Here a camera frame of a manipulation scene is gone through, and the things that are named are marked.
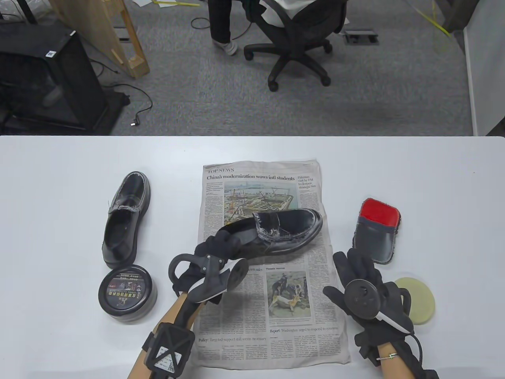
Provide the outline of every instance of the gray carpet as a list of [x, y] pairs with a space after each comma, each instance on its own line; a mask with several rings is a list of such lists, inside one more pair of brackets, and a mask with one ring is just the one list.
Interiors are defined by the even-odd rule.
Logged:
[[[370, 27], [379, 46], [347, 46], [329, 37], [333, 53], [310, 54], [328, 71], [332, 83], [298, 63], [280, 74], [278, 92], [267, 87], [276, 57], [242, 50], [228, 57], [211, 44], [209, 30], [189, 26], [206, 17], [207, 5], [160, 9], [125, 0], [151, 68], [139, 80], [108, 71], [103, 83], [127, 82], [147, 91], [154, 108], [141, 125], [130, 126], [144, 95], [131, 95], [113, 134], [117, 135], [471, 135], [465, 56], [456, 41], [445, 39], [402, 0], [349, 0], [349, 28]], [[412, 0], [429, 12], [430, 0]], [[234, 2], [232, 37], [248, 25]], [[268, 42], [256, 25], [238, 40]], [[88, 48], [90, 55], [107, 62]]]

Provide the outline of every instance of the cable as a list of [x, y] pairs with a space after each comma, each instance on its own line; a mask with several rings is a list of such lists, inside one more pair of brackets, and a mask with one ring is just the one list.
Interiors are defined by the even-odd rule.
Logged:
[[[209, 25], [208, 26], [204, 26], [203, 28], [198, 28], [198, 27], [196, 27], [196, 26], [193, 25], [193, 21], [196, 21], [196, 20], [206, 20], [206, 21], [209, 22]], [[191, 27], [193, 29], [198, 29], [198, 30], [209, 29], [211, 27], [211, 22], [206, 17], [195, 17], [194, 19], [191, 20]]]
[[13, 15], [11, 13], [2, 13], [2, 16], [12, 16], [12, 17], [17, 17], [18, 20], [23, 21], [23, 18], [19, 15]]
[[249, 23], [249, 26], [247, 27], [247, 29], [244, 31], [244, 33], [242, 34], [239, 34], [238, 37], [235, 37], [235, 38], [232, 38], [232, 40], [235, 40], [235, 39], [239, 39], [240, 37], [242, 37], [244, 34], [246, 34], [248, 31], [249, 31], [249, 28], [251, 27], [252, 25], [252, 22]]
[[100, 76], [104, 73], [104, 71], [105, 71], [105, 66], [102, 66], [102, 70], [100, 71], [100, 73], [96, 77], [100, 78]]
[[419, 339], [414, 334], [411, 334], [411, 336], [414, 337], [414, 340], [416, 340], [417, 346], [419, 347], [419, 364], [422, 366], [423, 365], [423, 348], [421, 347], [421, 342], [419, 342]]
[[102, 75], [102, 74], [104, 73], [105, 69], [108, 69], [109, 71], [112, 71], [112, 72], [114, 72], [114, 73], [116, 73], [116, 74], [119, 74], [119, 71], [113, 70], [112, 68], [110, 68], [109, 66], [107, 66], [105, 63], [102, 63], [102, 62], [96, 61], [96, 60], [91, 59], [91, 58], [89, 58], [89, 60], [90, 60], [91, 62], [93, 62], [93, 63], [98, 63], [99, 65], [101, 65], [101, 66], [102, 66], [102, 70], [100, 71], [100, 74], [98, 74], [98, 75], [96, 76], [96, 77], [98, 77], [98, 78], [100, 77], [100, 75]]
[[21, 20], [24, 20], [24, 17], [23, 17], [23, 13], [21, 13], [21, 11], [19, 10], [18, 6], [16, 5], [16, 3], [14, 2], [14, 0], [11, 0], [11, 3], [14, 4], [14, 6], [16, 7], [16, 11], [18, 11], [19, 13], [19, 17], [21, 17]]
[[[208, 25], [208, 26], [204, 26], [204, 27], [197, 27], [197, 26], [194, 26], [194, 25], [193, 25], [193, 22], [194, 22], [194, 21], [196, 21], [196, 20], [206, 20], [206, 21], [208, 21], [209, 25]], [[193, 29], [198, 29], [198, 30], [209, 29], [209, 28], [211, 27], [211, 25], [210, 25], [210, 21], [209, 21], [209, 19], [208, 19], [207, 17], [195, 17], [194, 19], [192, 19], [192, 20], [191, 20], [191, 23], [190, 23], [190, 24], [191, 24], [191, 27], [192, 27]], [[246, 34], [246, 33], [249, 31], [249, 29], [250, 29], [251, 25], [252, 25], [252, 22], [251, 22], [251, 23], [249, 23], [249, 26], [247, 27], [247, 29], [246, 29], [243, 33], [239, 34], [239, 35], [238, 35], [237, 37], [235, 37], [235, 38], [232, 38], [232, 40], [239, 39], [239, 38], [240, 38], [240, 37], [242, 37], [244, 34]]]
[[131, 88], [134, 88], [134, 89], [136, 89], [136, 90], [138, 90], [138, 91], [142, 92], [144, 95], [146, 95], [146, 96], [147, 96], [147, 98], [148, 98], [148, 99], [149, 99], [149, 101], [151, 102], [151, 105], [149, 105], [147, 108], [142, 109], [141, 111], [138, 111], [137, 113], [135, 113], [135, 119], [134, 119], [134, 122], [131, 124], [131, 126], [139, 126], [139, 125], [140, 125], [140, 119], [139, 119], [138, 115], [139, 115], [140, 113], [142, 113], [142, 112], [145, 112], [145, 111], [148, 111], [148, 110], [152, 109], [152, 108], [153, 108], [153, 105], [154, 105], [153, 100], [151, 99], [151, 96], [149, 96], [149, 95], [147, 94], [147, 92], [145, 92], [143, 89], [140, 89], [140, 88], [138, 88], [138, 87], [135, 87], [135, 86], [133, 86], [133, 85], [131, 85], [131, 84], [118, 83], [118, 84], [113, 84], [113, 85], [103, 85], [102, 87], [103, 87], [103, 88], [114, 88], [114, 87], [119, 87], [119, 86], [121, 86], [121, 85], [125, 85], [125, 86], [127, 86], [127, 87], [131, 87]]

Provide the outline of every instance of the office chair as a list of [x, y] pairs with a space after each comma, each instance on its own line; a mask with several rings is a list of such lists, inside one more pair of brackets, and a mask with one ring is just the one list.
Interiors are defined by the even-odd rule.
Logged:
[[262, 17], [265, 7], [259, 0], [250, 5], [250, 21], [255, 22], [273, 43], [255, 43], [244, 47], [245, 59], [250, 61], [254, 53], [270, 53], [280, 58], [268, 76], [268, 88], [275, 92], [279, 85], [275, 81], [289, 61], [297, 61], [310, 68], [321, 78], [323, 86], [331, 83], [326, 70], [307, 55], [308, 50], [324, 48], [329, 54], [333, 50], [326, 39], [331, 33], [339, 33], [345, 22], [347, 0], [316, 0], [290, 19], [286, 11], [275, 0], [263, 0], [271, 7], [284, 24], [283, 28], [268, 24]]

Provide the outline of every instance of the shoe polish tin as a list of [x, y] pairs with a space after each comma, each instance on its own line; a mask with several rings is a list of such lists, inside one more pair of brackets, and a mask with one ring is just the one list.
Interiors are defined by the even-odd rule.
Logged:
[[123, 322], [135, 321], [148, 314], [157, 296], [151, 276], [137, 265], [112, 270], [98, 291], [102, 309]]

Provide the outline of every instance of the bracelet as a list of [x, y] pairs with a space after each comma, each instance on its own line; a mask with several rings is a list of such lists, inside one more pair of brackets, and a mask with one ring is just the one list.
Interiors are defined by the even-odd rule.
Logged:
[[384, 359], [393, 359], [394, 357], [398, 357], [399, 355], [396, 353], [389, 354], [387, 357], [384, 358], [375, 358], [375, 360], [378, 361], [383, 361]]

